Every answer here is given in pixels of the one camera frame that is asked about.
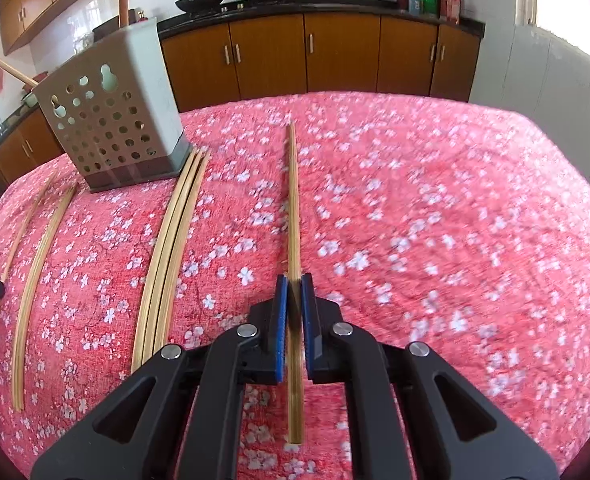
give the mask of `pink floral tablecloth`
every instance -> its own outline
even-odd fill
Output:
[[[297,121],[303,269],[345,319],[424,340],[564,468],[590,435],[590,187],[529,120],[428,98],[322,93],[182,115],[213,151],[177,279],[169,340],[242,322],[286,268],[286,124]],[[91,194],[66,156],[0,201],[0,445],[24,472],[130,372],[149,260],[174,180]],[[37,287],[26,410],[10,405],[19,299],[59,197],[81,182]],[[305,385],[306,441],[286,443],[284,387],[246,390],[239,478],[344,479],[340,385]]]

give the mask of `metal screw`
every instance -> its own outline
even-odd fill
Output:
[[[251,324],[244,324],[237,327],[237,335],[240,337],[253,337],[257,335],[257,327]]]
[[[182,347],[179,345],[166,345],[162,349],[162,357],[172,361],[182,355]]]
[[[429,353],[431,353],[431,349],[428,348],[428,345],[420,341],[411,343],[408,349],[411,351],[411,354],[417,357],[426,357]]]
[[[333,325],[333,332],[337,335],[350,335],[353,333],[353,326],[349,323],[335,323]]]

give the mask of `bamboo stick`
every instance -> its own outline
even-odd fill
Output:
[[[24,217],[24,220],[22,221],[22,225],[20,226],[18,232],[16,233],[16,237],[15,237],[15,240],[13,241],[13,245],[11,245],[10,251],[8,252],[8,256],[6,257],[6,265],[4,266],[4,269],[2,270],[2,275],[0,276],[0,282],[6,283],[6,280],[8,279],[8,275],[11,270],[11,264],[13,263],[13,258],[15,257],[16,252],[18,252],[19,244],[22,241],[24,234],[26,233],[26,229],[28,228],[28,225],[31,222],[33,215],[35,214],[35,210],[37,210],[38,204],[43,199],[43,197],[46,193],[46,190],[49,189],[49,187],[51,186],[51,182],[53,182],[53,178],[55,178],[54,173],[49,177],[47,183],[44,184],[42,189],[40,189],[40,192],[37,194],[37,197],[35,197],[35,201],[33,202],[33,205],[26,213],[26,216]]]
[[[11,397],[13,408],[17,412],[24,410],[24,356],[26,354],[26,332],[28,331],[28,320],[31,315],[31,307],[35,297],[35,289],[40,279],[40,273],[49,251],[53,243],[53,238],[57,233],[60,226],[60,222],[66,213],[66,209],[73,199],[73,195],[77,191],[78,184],[75,183],[69,187],[67,192],[60,200],[55,213],[51,217],[40,244],[38,245],[37,252],[33,258],[31,264],[31,270],[28,273],[26,280],[26,286],[22,293],[22,300],[20,301],[18,311],[18,322],[16,323],[15,337],[13,339],[13,355],[12,355],[12,368],[11,368]]]
[[[304,386],[301,362],[301,256],[299,246],[299,174],[297,171],[297,140],[295,124],[289,124],[289,285],[294,301],[288,309],[286,348],[289,400],[289,434],[291,444],[304,440]]]
[[[166,206],[166,212],[164,214],[162,226],[160,227],[159,234],[157,235],[155,248],[153,248],[153,255],[150,259],[149,271],[147,272],[146,282],[144,283],[144,291],[142,292],[142,300],[140,301],[140,311],[138,313],[137,325],[135,328],[135,341],[133,343],[133,359],[131,360],[131,373],[133,373],[140,366],[142,366],[143,363],[142,351],[144,349],[144,338],[146,336],[146,327],[149,322],[149,312],[153,294],[153,285],[158,279],[157,270],[159,268],[159,261],[162,256],[162,249],[166,244],[166,238],[168,237],[171,219],[175,214],[175,209],[177,208],[178,202],[180,202],[180,199],[183,196],[184,187],[186,185],[189,174],[191,173],[191,168],[193,167],[193,162],[196,158],[196,155],[197,150],[193,150],[186,159],[186,162],[184,163],[182,173],[180,174],[177,183],[175,184],[175,189],[173,190],[171,199],[168,202],[168,206]]]
[[[2,61],[1,59],[0,59],[0,68],[2,70],[6,70],[9,74],[11,74],[13,77],[19,79],[22,83],[26,83],[32,89],[37,86],[37,81],[35,79],[31,79],[29,76],[22,74],[17,68],[13,68],[11,65],[6,63],[5,61]]]
[[[186,202],[184,212],[182,213],[182,219],[177,229],[173,251],[171,252],[168,270],[166,271],[166,279],[164,280],[162,298],[159,306],[159,316],[157,316],[157,328],[155,329],[155,345],[153,346],[151,356],[159,351],[168,340],[168,330],[171,322],[171,314],[173,313],[173,299],[175,298],[177,276],[182,265],[186,237],[188,236],[188,230],[191,226],[191,220],[193,220],[193,213],[195,211],[195,204],[197,203],[197,196],[200,192],[201,181],[203,181],[206,165],[209,163],[210,158],[211,153],[207,152],[201,159],[200,168],[197,172],[197,176],[195,176],[195,181],[191,187],[191,192],[188,196],[188,201]]]

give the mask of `gray perforated container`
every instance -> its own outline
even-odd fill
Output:
[[[155,20],[108,35],[33,92],[91,191],[181,171],[190,144],[182,135]]]

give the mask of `black countertop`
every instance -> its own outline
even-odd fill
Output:
[[[378,14],[380,16],[395,16],[403,20],[413,22],[431,23],[433,25],[448,25],[456,27],[470,34],[484,37],[486,24],[462,18],[456,25],[445,22],[431,16],[413,16],[397,7],[397,3],[391,0],[277,0],[275,2],[256,3],[251,0],[238,0],[227,2],[220,6],[220,12],[205,16],[192,14],[179,14],[168,20],[157,22],[157,31],[160,40],[171,38],[176,34],[195,30],[196,28],[209,27],[219,23],[236,22],[249,18],[262,16],[275,16],[277,14],[299,14],[304,12],[357,12],[362,14]]]

